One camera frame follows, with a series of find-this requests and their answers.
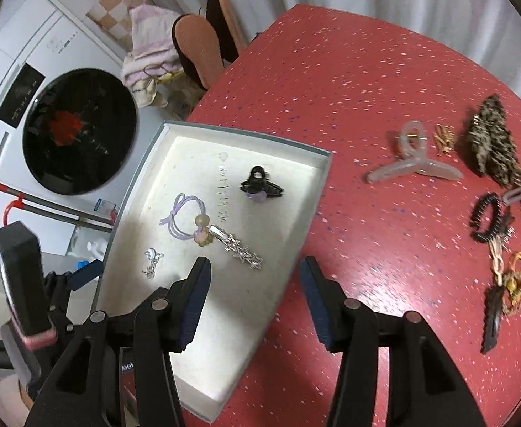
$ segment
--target black hair clip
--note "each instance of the black hair clip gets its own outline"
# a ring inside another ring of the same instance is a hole
[[[241,191],[254,202],[263,202],[267,197],[282,197],[284,189],[268,181],[264,168],[255,165],[248,180],[241,183]]]
[[[482,223],[482,214],[488,205],[492,205],[492,219],[487,230],[480,232],[478,230]],[[478,242],[489,242],[494,239],[496,235],[500,234],[500,230],[502,229],[502,210],[500,198],[495,192],[490,192],[479,199],[474,211],[472,212],[470,226],[476,230],[473,232],[472,237]]]

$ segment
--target silver earring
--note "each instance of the silver earring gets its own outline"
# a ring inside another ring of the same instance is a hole
[[[159,253],[156,251],[156,249],[150,247],[147,251],[144,252],[144,255],[148,257],[148,260],[150,260],[150,264],[148,269],[143,270],[142,273],[144,273],[148,279],[153,279],[156,275],[157,262],[160,261],[160,258],[162,258],[164,254]]]

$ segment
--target red table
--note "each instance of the red table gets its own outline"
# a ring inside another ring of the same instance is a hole
[[[425,316],[490,427],[521,398],[521,314],[502,324],[498,347],[483,356],[484,290],[492,274],[488,248],[470,238],[468,219],[477,197],[500,189],[456,154],[440,160],[464,173],[458,182],[410,175],[372,185],[365,175],[394,160],[394,137],[407,121],[423,121],[429,136],[437,123],[461,130],[492,93],[501,96],[521,162],[521,100],[484,69],[387,22],[299,5],[250,45],[190,119],[334,153],[302,255],[315,255],[328,277],[375,311]],[[519,204],[514,215],[511,246],[521,250]],[[216,425],[322,425],[339,363],[340,355],[316,338],[296,272]],[[382,351],[374,425],[385,423],[387,390]],[[186,418],[189,426],[203,424]]]

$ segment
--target slipper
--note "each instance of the slipper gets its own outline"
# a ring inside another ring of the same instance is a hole
[[[209,90],[225,69],[215,29],[201,16],[186,14],[173,23],[172,38],[187,76]]]
[[[217,32],[222,58],[236,61],[247,48],[247,42],[229,0],[207,0],[205,18]]]

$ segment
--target gray claw clip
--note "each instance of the gray claw clip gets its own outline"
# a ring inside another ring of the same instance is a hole
[[[419,142],[416,148],[409,141],[409,133],[413,130],[416,130],[416,134],[412,136],[416,136]],[[419,175],[434,176],[447,180],[460,180],[463,175],[457,168],[427,157],[427,142],[428,138],[422,122],[407,122],[403,125],[399,135],[399,147],[401,148],[403,159],[370,172],[367,181],[375,183],[413,172]]]
[[[521,201],[521,187],[514,188],[502,196],[502,202],[504,205],[512,205],[519,201]]]

